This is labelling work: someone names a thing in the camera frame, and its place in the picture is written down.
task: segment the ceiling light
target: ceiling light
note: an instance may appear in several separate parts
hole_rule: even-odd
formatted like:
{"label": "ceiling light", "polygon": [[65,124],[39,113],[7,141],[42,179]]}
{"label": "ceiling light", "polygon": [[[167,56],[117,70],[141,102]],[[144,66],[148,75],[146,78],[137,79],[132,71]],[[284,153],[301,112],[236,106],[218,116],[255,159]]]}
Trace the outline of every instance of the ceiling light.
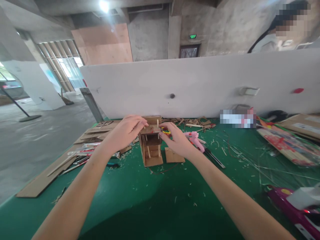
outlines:
{"label": "ceiling light", "polygon": [[100,0],[99,5],[102,11],[106,13],[109,11],[109,5],[106,1]]}

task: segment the hand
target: hand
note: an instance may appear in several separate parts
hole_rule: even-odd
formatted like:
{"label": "hand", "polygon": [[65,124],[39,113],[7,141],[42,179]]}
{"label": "hand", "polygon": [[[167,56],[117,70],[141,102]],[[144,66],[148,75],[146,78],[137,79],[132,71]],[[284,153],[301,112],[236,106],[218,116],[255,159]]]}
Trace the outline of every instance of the hand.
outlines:
{"label": "hand", "polygon": [[166,130],[169,129],[172,135],[172,140],[164,133],[160,133],[160,137],[166,142],[168,147],[175,153],[190,159],[190,157],[198,152],[199,150],[195,148],[183,132],[172,122],[165,122],[159,125],[159,127],[164,127]]}
{"label": "hand", "polygon": [[138,136],[144,126],[149,125],[147,120],[141,116],[125,116],[100,145],[114,154],[127,147]]}

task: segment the white partition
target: white partition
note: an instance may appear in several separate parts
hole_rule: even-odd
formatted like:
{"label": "white partition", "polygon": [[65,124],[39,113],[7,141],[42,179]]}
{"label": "white partition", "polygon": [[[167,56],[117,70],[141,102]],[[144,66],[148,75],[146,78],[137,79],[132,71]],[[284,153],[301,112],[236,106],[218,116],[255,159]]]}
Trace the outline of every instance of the white partition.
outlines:
{"label": "white partition", "polygon": [[[127,114],[217,117],[220,109],[237,104],[250,105],[257,113],[320,110],[320,49],[83,66],[80,70],[110,119]],[[260,91],[256,96],[241,96],[238,90],[243,86]],[[292,93],[296,88],[305,90]]]}

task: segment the door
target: door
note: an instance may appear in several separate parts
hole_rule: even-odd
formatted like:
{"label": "door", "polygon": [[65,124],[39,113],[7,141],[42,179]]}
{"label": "door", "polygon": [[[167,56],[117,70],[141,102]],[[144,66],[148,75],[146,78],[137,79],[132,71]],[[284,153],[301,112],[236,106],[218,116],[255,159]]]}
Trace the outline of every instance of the door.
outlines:
{"label": "door", "polygon": [[199,54],[199,48],[200,44],[181,46],[179,58],[197,57]]}

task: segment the green table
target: green table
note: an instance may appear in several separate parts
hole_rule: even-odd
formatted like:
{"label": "green table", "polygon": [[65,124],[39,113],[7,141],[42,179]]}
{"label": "green table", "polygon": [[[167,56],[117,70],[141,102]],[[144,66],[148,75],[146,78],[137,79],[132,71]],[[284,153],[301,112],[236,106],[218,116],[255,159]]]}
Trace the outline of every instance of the green table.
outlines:
{"label": "green table", "polygon": [[[195,131],[198,128],[185,128]],[[230,156],[230,145],[237,146],[250,155],[259,166],[289,171],[308,176],[298,177],[279,171],[263,169],[265,175],[244,160]],[[263,184],[272,182],[281,187],[297,188],[317,183],[319,169],[299,168],[284,156],[272,157],[265,153],[268,143],[255,129],[224,129],[217,124],[201,139],[226,166],[222,171],[250,197],[266,209],[297,239],[304,239],[298,230],[270,203],[263,191]],[[81,231],[80,239],[243,239],[200,173],[188,161],[183,165],[164,164],[151,169],[163,174],[151,174],[144,168],[139,143],[133,146],[118,162],[118,169],[106,168],[90,211]],[[12,196],[0,206],[0,238],[30,239],[53,208],[52,202],[68,187],[81,167],[58,177],[38,198],[26,199]]]}

